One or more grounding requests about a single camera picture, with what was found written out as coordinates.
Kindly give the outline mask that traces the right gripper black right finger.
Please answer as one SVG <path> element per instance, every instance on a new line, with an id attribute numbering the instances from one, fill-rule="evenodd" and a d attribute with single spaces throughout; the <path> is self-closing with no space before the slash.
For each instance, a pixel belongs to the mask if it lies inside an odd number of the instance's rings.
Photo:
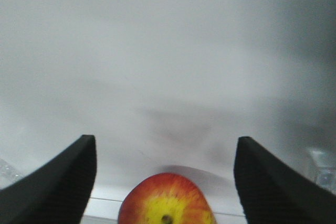
<path id="1" fill-rule="evenodd" d="M 238 139 L 234 180 L 248 223 L 335 223 L 335 195 L 249 136 Z"/>

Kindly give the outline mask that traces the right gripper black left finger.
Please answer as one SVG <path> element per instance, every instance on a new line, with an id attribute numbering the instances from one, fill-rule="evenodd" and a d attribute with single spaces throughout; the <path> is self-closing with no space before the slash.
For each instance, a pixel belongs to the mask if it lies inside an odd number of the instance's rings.
<path id="1" fill-rule="evenodd" d="M 82 135 L 44 166 L 1 190 L 1 223 L 80 223 L 96 173 L 96 139 Z"/>

